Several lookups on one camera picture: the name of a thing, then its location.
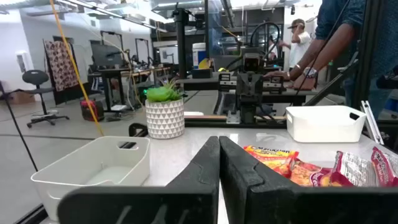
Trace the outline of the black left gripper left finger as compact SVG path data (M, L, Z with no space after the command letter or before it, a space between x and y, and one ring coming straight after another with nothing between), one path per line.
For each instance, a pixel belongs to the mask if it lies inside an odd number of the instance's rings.
M164 187L83 187L59 203L60 223L216 223L220 142L208 138Z

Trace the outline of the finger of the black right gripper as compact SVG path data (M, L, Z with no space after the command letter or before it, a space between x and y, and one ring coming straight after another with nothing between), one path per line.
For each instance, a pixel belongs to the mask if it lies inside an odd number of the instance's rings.
M219 73L218 90L222 92L235 90L236 93L246 93L249 87L248 77L247 73Z
M280 75L264 77L261 74L249 74L248 81L253 93L282 93L284 90L284 78Z

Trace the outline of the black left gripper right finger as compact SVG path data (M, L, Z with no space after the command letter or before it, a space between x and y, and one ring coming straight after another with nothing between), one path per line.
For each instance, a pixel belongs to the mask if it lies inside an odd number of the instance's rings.
M397 223L392 187L301 187L220 137L230 223Z

